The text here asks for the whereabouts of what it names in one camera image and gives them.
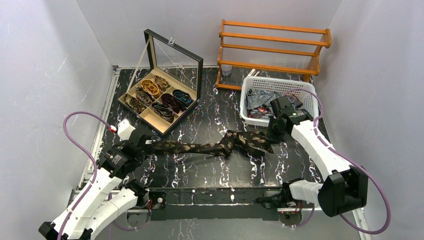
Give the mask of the black gold floral tie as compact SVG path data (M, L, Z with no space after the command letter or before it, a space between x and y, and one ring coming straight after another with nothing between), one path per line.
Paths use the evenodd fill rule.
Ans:
M147 146L149 151L155 155L193 153L228 157L233 150L238 150L245 155L257 158L266 153L274 153L271 141L265 133L259 131L228 130L218 143L183 143L160 140Z

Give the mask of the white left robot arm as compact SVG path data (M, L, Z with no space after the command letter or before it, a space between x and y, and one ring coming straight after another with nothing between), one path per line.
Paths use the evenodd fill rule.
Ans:
M136 180L123 183L154 152L152 136L133 130L99 155L96 174L55 220L43 222L46 240L93 240L117 217L135 206L151 205L146 186Z

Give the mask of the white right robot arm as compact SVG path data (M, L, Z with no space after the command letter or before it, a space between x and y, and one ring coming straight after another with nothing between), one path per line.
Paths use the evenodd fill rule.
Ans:
M285 134L296 140L318 167L323 183L295 179L283 183L287 202L306 201L321 207L329 217L364 207L367 204L368 177L358 167L331 151L315 120L305 109L297 109L287 96L270 103L273 117L268 124L271 140Z

